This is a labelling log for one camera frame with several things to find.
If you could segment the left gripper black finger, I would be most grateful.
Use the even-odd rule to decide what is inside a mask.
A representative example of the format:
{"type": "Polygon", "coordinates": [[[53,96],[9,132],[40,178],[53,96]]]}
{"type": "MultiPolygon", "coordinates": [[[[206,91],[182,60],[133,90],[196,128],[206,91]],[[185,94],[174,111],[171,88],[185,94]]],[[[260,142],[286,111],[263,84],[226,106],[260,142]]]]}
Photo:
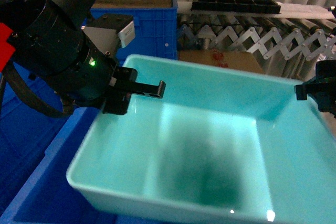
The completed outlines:
{"type": "Polygon", "coordinates": [[[125,115],[128,111],[131,93],[114,87],[108,87],[103,98],[103,114],[125,115]]]}
{"type": "Polygon", "coordinates": [[[162,99],[166,83],[162,80],[158,85],[136,82],[138,71],[133,68],[117,67],[111,77],[111,87],[127,94],[136,94],[145,97],[162,99]]]}

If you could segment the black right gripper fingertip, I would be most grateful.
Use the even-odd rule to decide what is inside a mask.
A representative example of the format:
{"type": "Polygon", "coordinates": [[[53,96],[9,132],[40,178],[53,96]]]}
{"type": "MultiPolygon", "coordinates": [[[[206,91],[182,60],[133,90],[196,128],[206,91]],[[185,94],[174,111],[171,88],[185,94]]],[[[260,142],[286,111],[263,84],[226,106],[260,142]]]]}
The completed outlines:
{"type": "Polygon", "coordinates": [[[295,94],[296,99],[298,101],[306,101],[307,100],[307,87],[305,84],[295,85],[295,94]]]}

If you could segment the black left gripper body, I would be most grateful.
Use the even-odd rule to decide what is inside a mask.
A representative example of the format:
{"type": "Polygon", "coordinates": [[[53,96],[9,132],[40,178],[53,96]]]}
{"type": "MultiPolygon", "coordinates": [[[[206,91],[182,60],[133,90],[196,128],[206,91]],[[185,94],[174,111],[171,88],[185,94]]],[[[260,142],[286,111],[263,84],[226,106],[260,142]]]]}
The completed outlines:
{"type": "Polygon", "coordinates": [[[114,53],[120,46],[120,40],[112,38],[102,41],[107,43],[107,48],[100,51],[85,36],[75,62],[52,77],[52,88],[58,94],[67,95],[80,105],[91,105],[104,95],[119,64],[114,53]]]}

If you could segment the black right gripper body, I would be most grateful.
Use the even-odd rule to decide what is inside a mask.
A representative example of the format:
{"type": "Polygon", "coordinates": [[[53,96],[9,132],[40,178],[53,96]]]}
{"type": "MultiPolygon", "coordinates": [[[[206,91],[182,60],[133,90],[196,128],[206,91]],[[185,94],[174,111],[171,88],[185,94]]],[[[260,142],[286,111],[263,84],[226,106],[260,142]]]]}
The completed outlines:
{"type": "Polygon", "coordinates": [[[316,76],[307,83],[307,94],[314,98],[318,110],[335,116],[335,60],[317,62],[316,76]]]}

